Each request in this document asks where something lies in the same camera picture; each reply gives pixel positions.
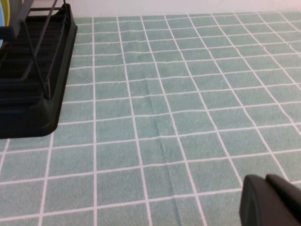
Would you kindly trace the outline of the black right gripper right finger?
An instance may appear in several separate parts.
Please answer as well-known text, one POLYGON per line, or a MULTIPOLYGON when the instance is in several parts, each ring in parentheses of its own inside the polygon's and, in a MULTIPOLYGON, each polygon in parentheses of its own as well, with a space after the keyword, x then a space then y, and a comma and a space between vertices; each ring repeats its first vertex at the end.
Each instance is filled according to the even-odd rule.
POLYGON ((276 174, 267 174, 266 181, 273 187, 292 215, 301 219, 301 190, 276 174))

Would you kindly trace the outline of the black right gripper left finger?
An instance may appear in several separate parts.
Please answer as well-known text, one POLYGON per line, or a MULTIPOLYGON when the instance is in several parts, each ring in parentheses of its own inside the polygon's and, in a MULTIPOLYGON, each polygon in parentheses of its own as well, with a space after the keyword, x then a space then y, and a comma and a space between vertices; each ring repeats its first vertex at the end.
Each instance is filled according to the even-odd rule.
POLYGON ((301 220, 292 215, 265 178, 245 176, 239 209, 241 225, 299 226, 301 220))

